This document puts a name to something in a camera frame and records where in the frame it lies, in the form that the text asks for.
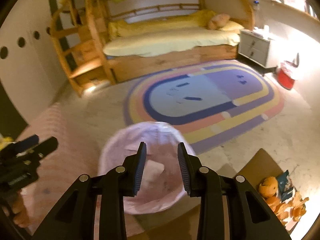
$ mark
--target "wooden stair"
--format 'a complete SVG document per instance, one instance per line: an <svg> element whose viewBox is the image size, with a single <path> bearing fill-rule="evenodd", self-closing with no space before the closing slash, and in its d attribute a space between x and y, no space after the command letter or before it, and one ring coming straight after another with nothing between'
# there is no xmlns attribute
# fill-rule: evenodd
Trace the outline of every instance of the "wooden stair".
<svg viewBox="0 0 320 240"><path fill-rule="evenodd" d="M107 60L104 57L102 49L100 48L101 51L97 50L97 42L95 41L97 38L93 39L92 31L89 28L90 21L88 20L88 14L85 14L86 11L90 11L92 8L94 9L94 24L98 30L99 39L104 45L108 41L106 23L100 9L97 8L97 5L91 7L93 4L96 3L92 2L89 8L86 7L85 10L82 8L81 11L78 11L73 4L73 0L65 0L61 8L53 14L51 21L51 38L59 56L61 66L65 71L71 86L79 96L82 95L85 89L96 86L107 80L114 83L110 71L106 71L108 69L105 67ZM72 28L63 30L57 28L57 20L61 13L70 15L71 23L73 24ZM79 35L80 43L63 51L60 39L75 33ZM71 56L76 63L76 68L74 68L74 66L71 68L68 63L70 62Z"/></svg>
<svg viewBox="0 0 320 240"><path fill-rule="evenodd" d="M72 71L71 75L69 75L69 78L75 78L77 76L80 76L90 70L94 70L98 67L102 66L102 61L99 57L94 58L81 66L77 67L74 71Z"/></svg>

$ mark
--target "wooden bunk bed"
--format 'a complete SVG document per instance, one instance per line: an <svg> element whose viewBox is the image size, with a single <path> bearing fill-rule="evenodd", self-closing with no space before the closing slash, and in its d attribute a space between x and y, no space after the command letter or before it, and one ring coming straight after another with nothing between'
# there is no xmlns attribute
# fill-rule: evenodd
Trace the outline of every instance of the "wooden bunk bed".
<svg viewBox="0 0 320 240"><path fill-rule="evenodd" d="M254 25L253 12L248 0L240 0L245 11L245 17L232 18L247 29L252 30ZM73 28L58 30L57 19L63 8L69 8ZM109 80L111 84L123 82L146 74L197 64L210 60L234 59L237 46L218 45L195 47L182 52L170 52L155 57L122 56L107 59L103 47L109 42L107 23L117 19L126 19L134 16L146 15L156 11L169 11L173 8L205 9L205 1L199 0L198 4L165 4L152 7L138 8L117 15L111 15L108 9L108 0L85 0L86 18L77 25L76 9L73 0L65 0L65 4L53 15L51 36L59 55L61 65L74 88L81 96L82 92L94 85ZM70 34L78 33L81 42L76 46L63 51L60 39ZM67 55L72 55L76 68L71 70L66 60Z"/></svg>

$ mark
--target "gray nightstand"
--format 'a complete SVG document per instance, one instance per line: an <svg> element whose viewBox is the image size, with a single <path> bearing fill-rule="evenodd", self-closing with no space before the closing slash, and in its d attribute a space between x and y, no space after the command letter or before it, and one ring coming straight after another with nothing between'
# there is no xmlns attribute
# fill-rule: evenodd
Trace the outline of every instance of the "gray nightstand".
<svg viewBox="0 0 320 240"><path fill-rule="evenodd" d="M241 30L238 53L264 69L278 66L281 62L281 51L281 43L277 40L266 40L249 30Z"/></svg>

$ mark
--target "rainbow rug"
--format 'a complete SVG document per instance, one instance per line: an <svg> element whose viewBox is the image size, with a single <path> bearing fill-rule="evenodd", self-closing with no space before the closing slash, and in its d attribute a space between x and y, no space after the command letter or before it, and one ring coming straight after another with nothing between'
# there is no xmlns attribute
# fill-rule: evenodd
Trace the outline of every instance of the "rainbow rug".
<svg viewBox="0 0 320 240"><path fill-rule="evenodd" d="M124 105L127 125L167 122L199 154L278 114L277 87L236 60L170 69L141 78Z"/></svg>

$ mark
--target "wall shelf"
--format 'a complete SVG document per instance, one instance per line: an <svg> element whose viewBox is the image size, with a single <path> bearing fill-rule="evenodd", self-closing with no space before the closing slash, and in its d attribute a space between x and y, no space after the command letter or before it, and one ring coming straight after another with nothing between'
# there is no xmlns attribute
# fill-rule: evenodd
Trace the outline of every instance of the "wall shelf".
<svg viewBox="0 0 320 240"><path fill-rule="evenodd" d="M284 3L278 3L278 2L271 1L271 4L274 5L274 6L279 6L279 7L285 8L287 10L290 10L293 13L296 13L297 15L299 15L301 17L304 17L306 20L309 20L309 21L311 20L311 21L315 22L320 27L320 21L317 18L315 18L315 17L311 16L310 14L308 14L307 12L303 12L301 10L298 10L298 9L296 9L294 7L291 7L289 5L286 5Z"/></svg>

